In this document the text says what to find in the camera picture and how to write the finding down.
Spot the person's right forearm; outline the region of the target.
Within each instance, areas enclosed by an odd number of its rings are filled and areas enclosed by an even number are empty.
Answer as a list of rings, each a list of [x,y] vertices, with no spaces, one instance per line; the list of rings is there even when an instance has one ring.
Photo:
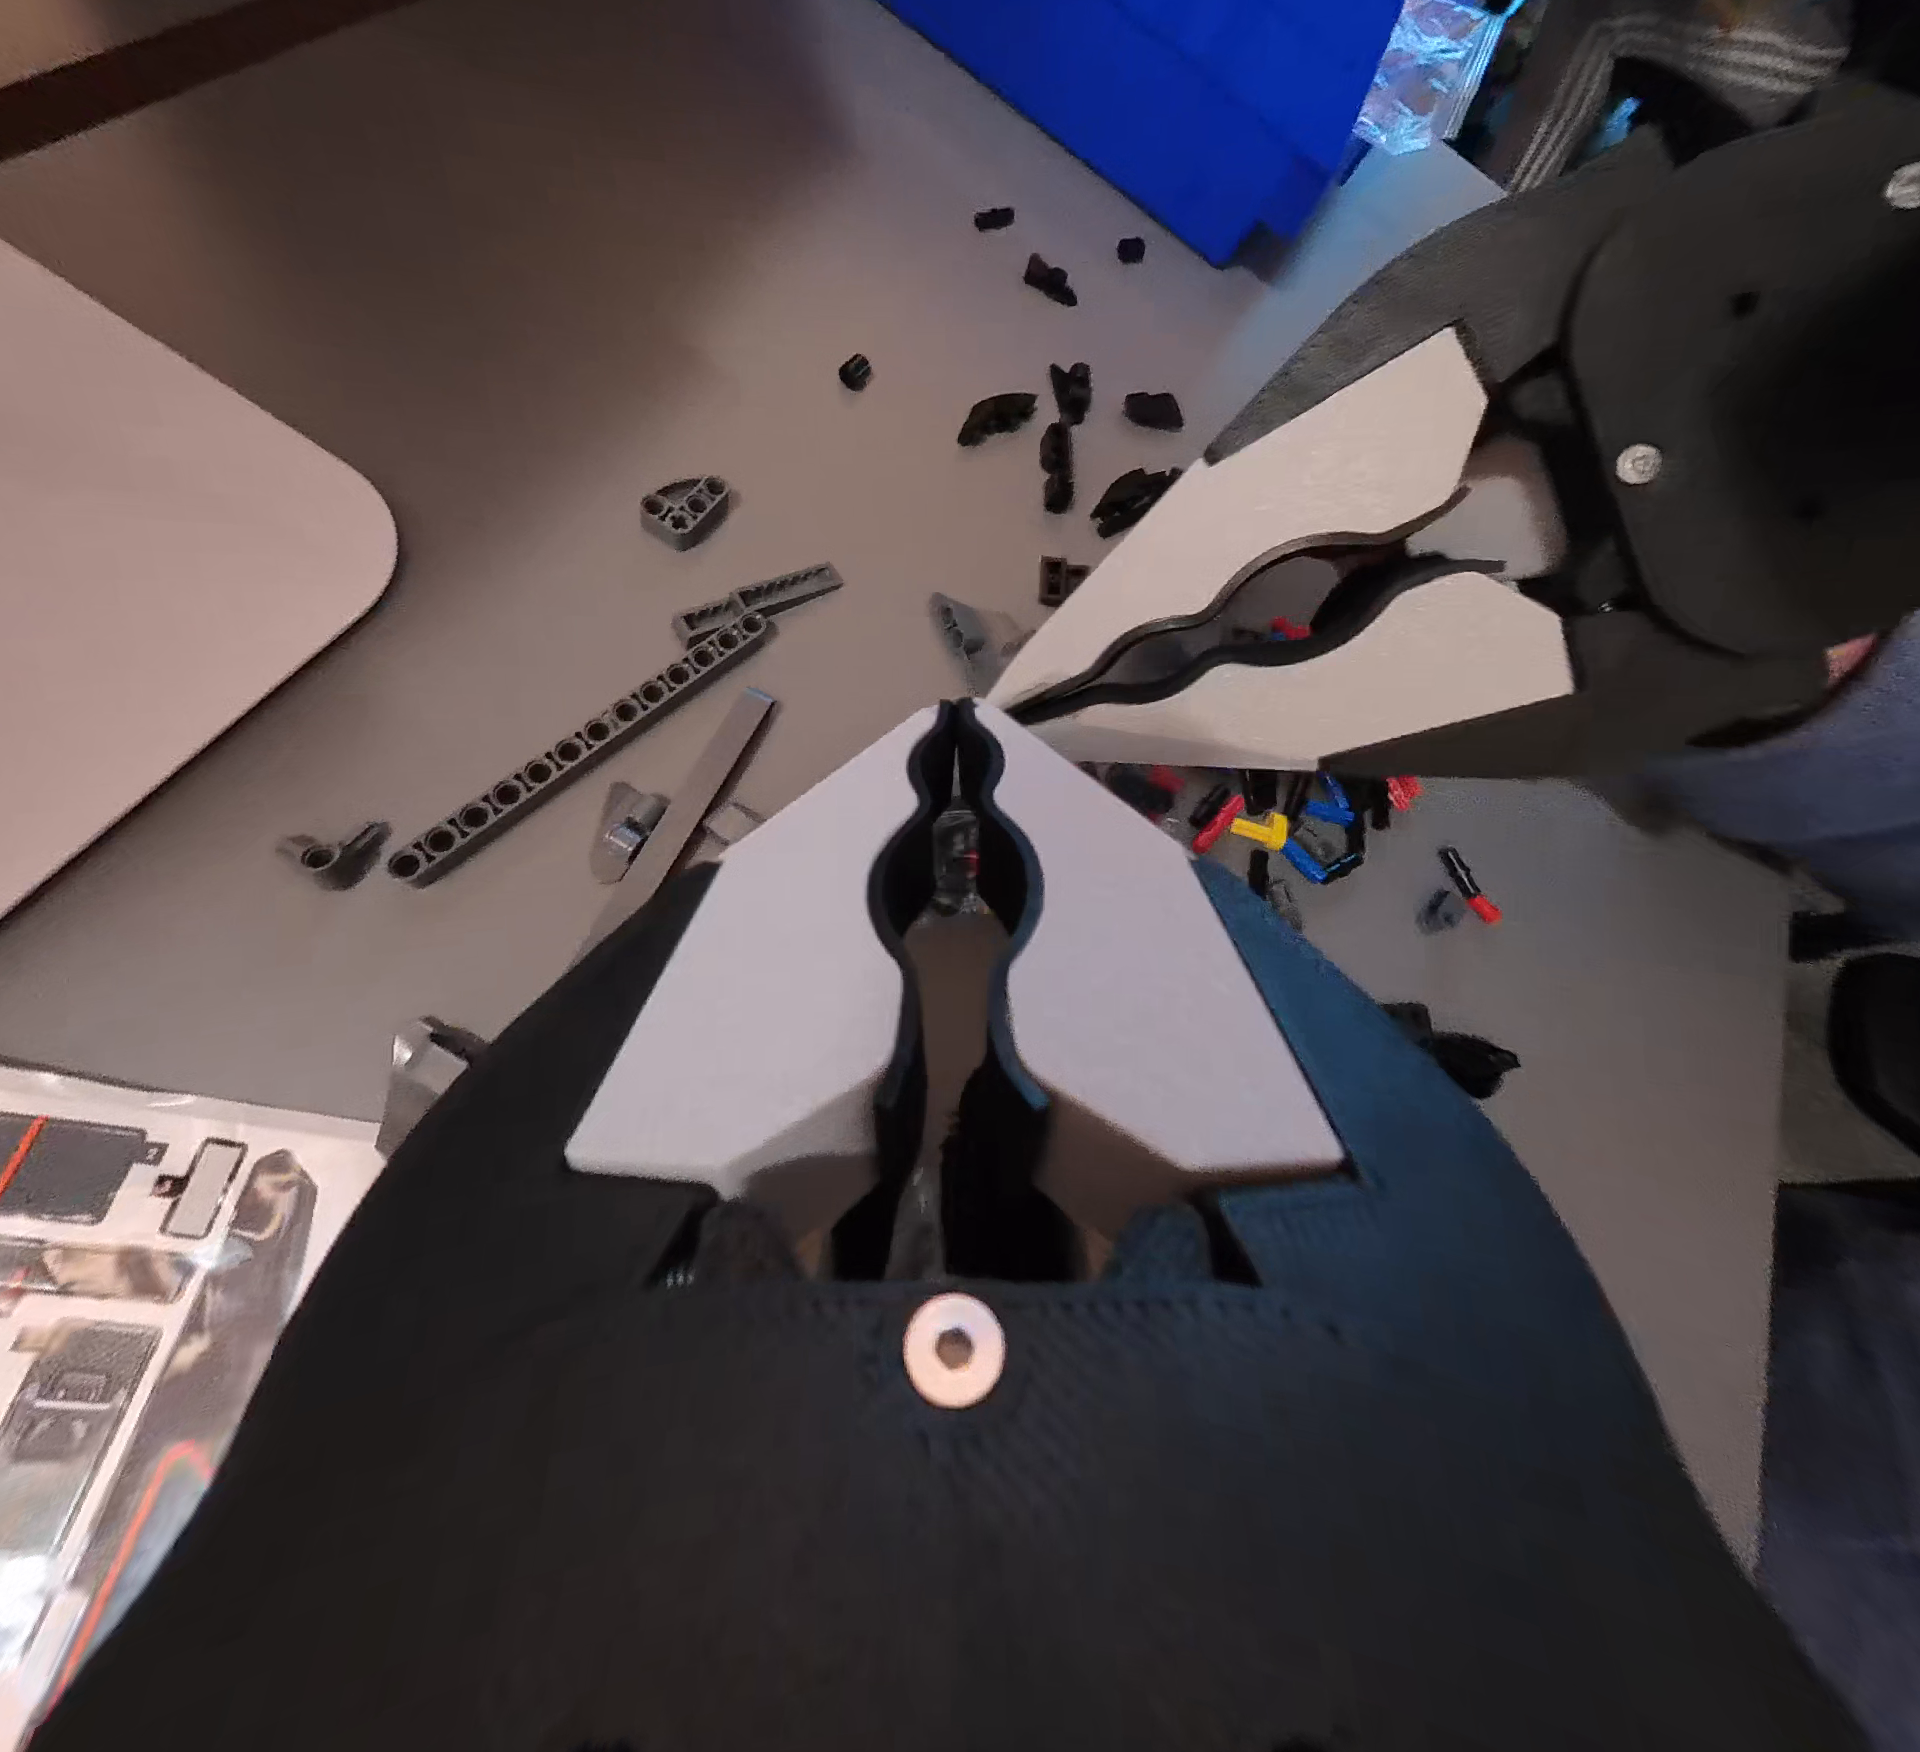
[[[1917,930],[1917,620],[1792,723],[1645,761],[1637,783],[1716,838],[1803,868],[1893,940]]]

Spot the small grey lego connector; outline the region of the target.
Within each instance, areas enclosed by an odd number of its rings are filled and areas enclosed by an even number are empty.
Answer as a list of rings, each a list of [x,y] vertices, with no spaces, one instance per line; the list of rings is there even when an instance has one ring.
[[[978,820],[969,805],[947,805],[931,828],[933,889],[927,910],[940,919],[987,910],[978,892]]]

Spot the long dark grey lego beam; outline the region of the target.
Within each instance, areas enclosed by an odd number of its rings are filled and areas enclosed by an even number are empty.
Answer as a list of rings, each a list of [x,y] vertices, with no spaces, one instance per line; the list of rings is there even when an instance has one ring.
[[[562,732],[517,770],[387,853],[384,874],[409,889],[440,880],[541,805],[549,805],[581,783],[604,755],[613,755],[694,703],[712,684],[757,658],[775,635],[776,623],[771,612],[732,612],[603,711]]]

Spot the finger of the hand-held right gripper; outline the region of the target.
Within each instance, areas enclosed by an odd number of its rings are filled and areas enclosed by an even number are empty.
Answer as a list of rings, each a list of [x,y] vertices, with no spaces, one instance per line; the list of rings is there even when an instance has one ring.
[[[991,702],[1096,678],[1122,644],[1211,612],[1300,548],[1384,542],[1452,502],[1487,391],[1452,327],[1216,464],[1196,461],[1038,629]]]
[[[1075,759],[1322,764],[1572,692],[1554,612],[1491,573],[1446,569],[1333,642],[1235,638],[1162,681],[1026,693],[1012,719]]]

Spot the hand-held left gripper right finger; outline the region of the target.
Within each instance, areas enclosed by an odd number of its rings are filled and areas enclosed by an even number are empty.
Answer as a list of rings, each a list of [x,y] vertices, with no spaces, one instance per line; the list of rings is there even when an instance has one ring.
[[[1342,1171],[1183,849],[978,700],[960,792],[1004,936],[960,1097],[962,1276],[1070,1280],[1142,1211]]]

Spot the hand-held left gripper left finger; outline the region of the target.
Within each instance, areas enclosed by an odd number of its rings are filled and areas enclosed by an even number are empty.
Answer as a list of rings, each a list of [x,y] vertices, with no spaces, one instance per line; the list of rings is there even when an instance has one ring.
[[[887,1272],[927,1097],[905,936],[937,890],[957,713],[913,713],[718,863],[571,1170],[705,1187],[822,1238],[841,1278]]]

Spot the small grey angle connector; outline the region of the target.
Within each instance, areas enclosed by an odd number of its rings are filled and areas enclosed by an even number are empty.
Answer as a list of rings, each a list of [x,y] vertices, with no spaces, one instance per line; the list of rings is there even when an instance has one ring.
[[[346,890],[378,864],[390,837],[387,820],[368,820],[338,838],[287,834],[276,843],[276,854],[315,887]]]

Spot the lego sticker sheet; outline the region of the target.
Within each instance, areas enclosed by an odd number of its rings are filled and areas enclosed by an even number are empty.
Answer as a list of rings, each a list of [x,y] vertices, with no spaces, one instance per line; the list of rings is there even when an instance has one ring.
[[[3,1066],[3,1747],[197,1510],[380,1168],[355,1120]]]

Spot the long grey lego strip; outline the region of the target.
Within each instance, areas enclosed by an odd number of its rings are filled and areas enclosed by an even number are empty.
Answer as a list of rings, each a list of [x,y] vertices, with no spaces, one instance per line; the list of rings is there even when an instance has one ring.
[[[766,690],[744,687],[707,738],[705,748],[696,755],[677,791],[665,797],[664,802],[653,802],[657,811],[642,800],[608,820],[603,828],[603,844],[608,853],[627,837],[637,837],[637,846],[618,861],[611,895],[589,925],[576,957],[583,957],[623,928],[627,919],[643,912],[684,868],[700,837],[707,831],[709,815],[723,802],[733,781],[766,738],[778,705],[781,702]],[[637,826],[636,815],[646,817],[649,811],[653,811],[652,823]]]

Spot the dark striped garment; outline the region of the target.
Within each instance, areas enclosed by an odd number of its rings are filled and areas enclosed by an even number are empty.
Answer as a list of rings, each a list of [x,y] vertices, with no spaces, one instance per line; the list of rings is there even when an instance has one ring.
[[[1546,0],[1482,170],[1509,195],[1564,173],[1634,97],[1683,127],[1783,125],[1853,44],[1855,0]]]

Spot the small black lego panel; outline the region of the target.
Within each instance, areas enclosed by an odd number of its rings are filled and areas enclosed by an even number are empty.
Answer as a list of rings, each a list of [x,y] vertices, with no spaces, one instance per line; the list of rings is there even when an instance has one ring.
[[[1522,1065],[1518,1054],[1504,1044],[1438,1027],[1422,1002],[1388,1002],[1381,1010],[1454,1086],[1474,1101],[1492,1098]]]

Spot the black connector with red pin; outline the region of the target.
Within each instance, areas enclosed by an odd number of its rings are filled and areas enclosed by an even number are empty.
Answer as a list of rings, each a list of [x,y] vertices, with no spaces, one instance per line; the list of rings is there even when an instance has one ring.
[[[1456,846],[1441,846],[1436,859],[1443,880],[1428,895],[1418,914],[1420,931],[1456,930],[1465,919],[1499,925],[1503,922],[1500,906],[1482,890],[1463,854]]]

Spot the grey rounded beam with holes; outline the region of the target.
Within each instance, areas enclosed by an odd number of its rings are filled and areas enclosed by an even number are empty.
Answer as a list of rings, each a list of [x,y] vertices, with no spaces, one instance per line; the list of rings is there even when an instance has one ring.
[[[676,480],[643,494],[642,529],[672,551],[707,541],[732,512],[732,485],[718,476]]]

